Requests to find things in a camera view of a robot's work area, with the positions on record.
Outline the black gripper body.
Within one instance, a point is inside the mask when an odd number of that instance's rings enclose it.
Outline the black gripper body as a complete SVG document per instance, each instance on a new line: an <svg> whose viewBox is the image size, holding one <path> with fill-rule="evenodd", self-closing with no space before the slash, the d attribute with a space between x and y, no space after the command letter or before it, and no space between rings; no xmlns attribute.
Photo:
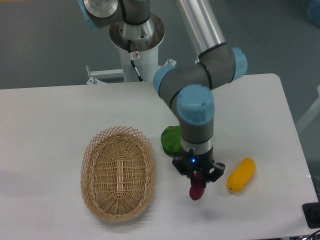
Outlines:
<svg viewBox="0 0 320 240"><path fill-rule="evenodd" d="M193 151L186 152L182 149L182 171L181 174L191 177L194 171L200 172L204 179L210 179L210 170L213 166L213 147L203 154L194 154Z"/></svg>

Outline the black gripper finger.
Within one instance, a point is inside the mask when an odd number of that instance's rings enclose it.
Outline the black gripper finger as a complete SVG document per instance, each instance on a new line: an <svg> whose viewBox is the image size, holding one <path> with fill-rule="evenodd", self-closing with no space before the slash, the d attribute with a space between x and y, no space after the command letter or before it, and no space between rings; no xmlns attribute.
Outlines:
<svg viewBox="0 0 320 240"><path fill-rule="evenodd" d="M213 161L207 165L202 171L202 185L207 187L207 183L216 182L225 172L225 164Z"/></svg>
<svg viewBox="0 0 320 240"><path fill-rule="evenodd" d="M175 156L172 164L182 176L186 176L190 180L190 184L193 183L193 170L185 163L182 156Z"/></svg>

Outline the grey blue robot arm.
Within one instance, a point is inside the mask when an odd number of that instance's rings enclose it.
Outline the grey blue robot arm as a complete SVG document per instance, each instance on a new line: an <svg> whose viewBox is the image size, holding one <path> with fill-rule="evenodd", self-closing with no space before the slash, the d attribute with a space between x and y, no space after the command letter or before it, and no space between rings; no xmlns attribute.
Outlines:
<svg viewBox="0 0 320 240"><path fill-rule="evenodd" d="M137 81L147 81L135 54L155 49L164 39L162 21L148 0L81 0L79 7L94 29L109 27L113 43L127 54L128 71ZM180 174L192 186L205 188L224 173L214 161L215 104L212 90L241 78L248 62L243 51L229 47L207 0L178 0L198 61L188 68L165 65L151 72L153 86L177 117L182 155L173 158Z"/></svg>

